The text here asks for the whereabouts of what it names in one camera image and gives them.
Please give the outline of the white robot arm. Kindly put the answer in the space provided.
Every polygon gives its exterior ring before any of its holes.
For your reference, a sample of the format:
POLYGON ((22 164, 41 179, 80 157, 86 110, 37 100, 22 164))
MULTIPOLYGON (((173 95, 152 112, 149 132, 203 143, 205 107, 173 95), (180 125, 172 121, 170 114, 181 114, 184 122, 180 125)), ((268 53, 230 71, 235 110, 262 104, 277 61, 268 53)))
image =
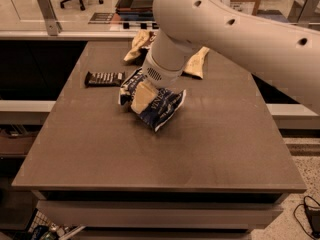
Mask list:
POLYGON ((153 0, 159 26, 142 66, 156 87, 173 84, 208 47, 320 113, 320 32, 240 13, 223 0, 153 0))

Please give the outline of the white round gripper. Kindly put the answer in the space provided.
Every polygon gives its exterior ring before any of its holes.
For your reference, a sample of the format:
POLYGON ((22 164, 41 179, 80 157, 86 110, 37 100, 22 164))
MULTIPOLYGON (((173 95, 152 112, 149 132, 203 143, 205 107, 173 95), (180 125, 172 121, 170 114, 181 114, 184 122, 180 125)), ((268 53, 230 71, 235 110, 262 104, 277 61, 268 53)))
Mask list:
POLYGON ((151 53, 148 53, 142 65, 142 73, 148 80, 137 85, 131 104, 132 110, 137 114, 142 113, 157 97, 157 88, 166 88, 172 85, 180 77, 182 69, 166 69, 155 61, 151 53))

